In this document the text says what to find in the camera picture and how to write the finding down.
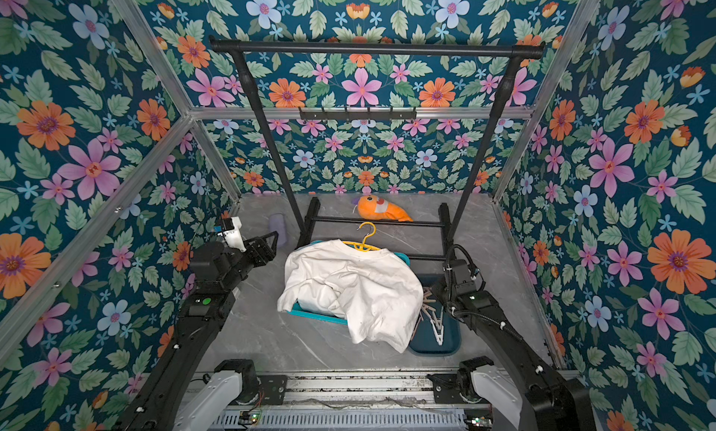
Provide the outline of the white t-shirt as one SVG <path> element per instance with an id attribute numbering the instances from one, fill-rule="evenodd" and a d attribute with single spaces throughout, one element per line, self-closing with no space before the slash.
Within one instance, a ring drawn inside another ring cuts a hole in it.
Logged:
<path id="1" fill-rule="evenodd" d="M 341 240 L 304 246 L 285 261 L 279 312 L 301 308 L 347 321 L 353 343 L 408 348 L 423 306 L 423 286 L 400 257 L 382 248 L 359 251 Z"/>

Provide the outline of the yellow plastic hanger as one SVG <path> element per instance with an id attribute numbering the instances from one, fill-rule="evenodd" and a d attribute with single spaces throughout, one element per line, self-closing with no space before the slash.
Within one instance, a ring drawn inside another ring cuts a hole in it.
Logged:
<path id="1" fill-rule="evenodd" d="M 377 227 L 373 222 L 365 221 L 360 224 L 360 226 L 357 228 L 358 231 L 361 231 L 362 229 L 369 228 L 369 231 L 364 236 L 364 238 L 361 241 L 352 241 L 352 240 L 343 240 L 343 244 L 346 244 L 346 246 L 360 251 L 360 252 L 376 252 L 380 251 L 380 247 L 373 246 L 372 244 L 369 244 L 367 241 L 373 237 L 377 233 Z"/>

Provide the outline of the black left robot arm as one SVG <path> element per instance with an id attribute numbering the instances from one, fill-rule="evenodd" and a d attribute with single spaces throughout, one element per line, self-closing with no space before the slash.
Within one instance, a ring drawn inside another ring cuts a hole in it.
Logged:
<path id="1" fill-rule="evenodd" d="M 157 367 L 115 430 L 171 430 L 181 400 L 203 356 L 226 324 L 236 297 L 233 290 L 254 268 L 276 257 L 279 233 L 270 232 L 244 243 L 244 251 L 210 242 L 200 246 L 190 263 L 196 285 L 175 321 L 175 332 Z"/>

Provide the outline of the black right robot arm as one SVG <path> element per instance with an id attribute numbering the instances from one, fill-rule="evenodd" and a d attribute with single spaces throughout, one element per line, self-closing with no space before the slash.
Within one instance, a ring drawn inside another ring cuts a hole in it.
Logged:
<path id="1" fill-rule="evenodd" d="M 431 291 L 446 313 L 484 341 L 495 359 L 462 362 L 462 395 L 486 399 L 498 412 L 499 429 L 596 430 L 589 391 L 541 358 L 509 322 L 467 250 L 447 249 L 443 278 Z"/>

